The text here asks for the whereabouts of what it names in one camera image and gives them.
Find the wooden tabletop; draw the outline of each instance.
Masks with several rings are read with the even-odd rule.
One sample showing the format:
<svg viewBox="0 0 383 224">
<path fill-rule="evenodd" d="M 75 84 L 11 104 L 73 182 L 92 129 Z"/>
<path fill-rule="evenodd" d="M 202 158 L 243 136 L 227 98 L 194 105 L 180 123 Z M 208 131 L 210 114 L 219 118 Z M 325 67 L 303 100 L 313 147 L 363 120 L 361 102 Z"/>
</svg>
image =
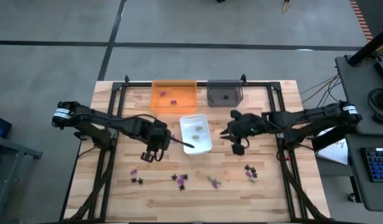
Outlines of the wooden tabletop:
<svg viewBox="0 0 383 224">
<path fill-rule="evenodd" d="M 296 81 L 280 81 L 287 111 L 302 110 Z M 112 82 L 97 82 L 91 108 L 107 112 Z M 261 114 L 270 111 L 267 89 L 243 88 L 244 99 L 238 106 L 242 113 Z M 122 116 L 148 113 L 168 124 L 175 137 L 181 138 L 179 119 L 187 114 L 154 114 L 149 110 L 150 87 L 127 87 Z M 210 108 L 206 88 L 198 87 L 198 109 L 194 114 L 205 114 L 213 142 L 207 154 L 188 156 L 183 146 L 172 142 L 161 162 L 148 163 L 140 159 L 146 145 L 120 134 L 111 182 L 107 222 L 286 222 L 289 221 L 287 200 L 276 159 L 275 136 L 264 134 L 250 138 L 246 155 L 233 155 L 231 142 L 219 138 L 219 133 L 231 120 L 232 108 Z M 80 153 L 91 148 L 85 141 Z M 318 209 L 330 216 L 313 151 L 295 151 L 302 187 Z M 65 218 L 72 216 L 91 192 L 95 178 L 99 149 L 79 158 L 65 210 Z M 255 167 L 256 183 L 248 181 L 244 166 Z M 132 184 L 130 171 L 143 185 Z M 173 174 L 188 174 L 186 190 L 179 191 L 171 179 Z M 219 178 L 222 185 L 214 189 L 207 175 Z M 297 196 L 293 192 L 296 210 Z M 101 197 L 97 203 L 100 211 Z"/>
</svg>

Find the gray floor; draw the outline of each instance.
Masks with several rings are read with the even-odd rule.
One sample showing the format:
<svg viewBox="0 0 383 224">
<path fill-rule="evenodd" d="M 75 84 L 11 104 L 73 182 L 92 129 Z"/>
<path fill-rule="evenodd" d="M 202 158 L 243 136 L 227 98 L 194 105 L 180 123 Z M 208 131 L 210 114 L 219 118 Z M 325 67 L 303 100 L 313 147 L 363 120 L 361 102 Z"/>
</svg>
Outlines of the gray floor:
<svg viewBox="0 0 383 224">
<path fill-rule="evenodd" d="M 120 0 L 0 0 L 0 40 L 108 41 Z M 366 43 L 348 0 L 128 0 L 117 42 L 175 42 L 360 46 Z M 26 159 L 11 191 L 6 220 L 57 221 L 79 142 L 50 120 L 58 101 L 88 105 L 104 47 L 0 45 L 0 116 L 13 123 L 11 139 L 44 151 Z M 105 80 L 164 78 L 298 81 L 300 91 L 336 74 L 336 56 L 354 52 L 114 48 Z M 306 99 L 313 91 L 302 95 Z M 341 85 L 333 91 L 344 98 Z M 321 94 L 304 103 L 315 107 Z M 331 216 L 383 223 L 383 213 L 346 201 L 344 177 L 322 178 Z"/>
</svg>

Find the keyboard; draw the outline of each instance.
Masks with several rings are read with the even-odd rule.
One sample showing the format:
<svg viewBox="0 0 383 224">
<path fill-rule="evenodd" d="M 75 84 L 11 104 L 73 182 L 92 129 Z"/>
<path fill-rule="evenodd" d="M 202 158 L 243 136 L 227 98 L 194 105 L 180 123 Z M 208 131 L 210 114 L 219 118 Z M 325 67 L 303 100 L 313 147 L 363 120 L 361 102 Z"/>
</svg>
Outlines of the keyboard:
<svg viewBox="0 0 383 224">
<path fill-rule="evenodd" d="M 383 148 L 363 148 L 362 153 L 371 182 L 383 182 Z"/>
</svg>

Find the orange container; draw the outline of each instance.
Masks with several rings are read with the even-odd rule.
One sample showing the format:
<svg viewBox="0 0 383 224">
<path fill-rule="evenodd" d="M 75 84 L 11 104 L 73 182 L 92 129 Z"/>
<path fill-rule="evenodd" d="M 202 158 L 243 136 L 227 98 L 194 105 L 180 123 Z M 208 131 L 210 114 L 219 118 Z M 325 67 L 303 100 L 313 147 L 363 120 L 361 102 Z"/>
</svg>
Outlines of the orange container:
<svg viewBox="0 0 383 224">
<path fill-rule="evenodd" d="M 196 80 L 154 80 L 150 108 L 155 113 L 192 113 L 197 109 Z"/>
</svg>

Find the orange striped tape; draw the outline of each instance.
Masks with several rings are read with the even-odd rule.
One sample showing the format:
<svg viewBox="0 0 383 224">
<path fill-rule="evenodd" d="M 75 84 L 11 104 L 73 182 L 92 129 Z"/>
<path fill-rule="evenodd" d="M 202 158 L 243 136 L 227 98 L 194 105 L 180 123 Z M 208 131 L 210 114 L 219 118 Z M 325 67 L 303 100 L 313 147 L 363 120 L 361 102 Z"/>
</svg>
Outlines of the orange striped tape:
<svg viewBox="0 0 383 224">
<path fill-rule="evenodd" d="M 350 0 L 350 1 L 351 1 L 353 11 L 354 11 L 356 17 L 358 18 L 359 23 L 360 23 L 361 29 L 363 30 L 363 33 L 366 36 L 366 39 L 368 41 L 372 40 L 371 31 L 366 24 L 366 20 L 363 18 L 363 15 L 361 14 L 361 11 L 360 11 L 360 8 L 359 8 L 357 2 L 355 0 Z"/>
</svg>

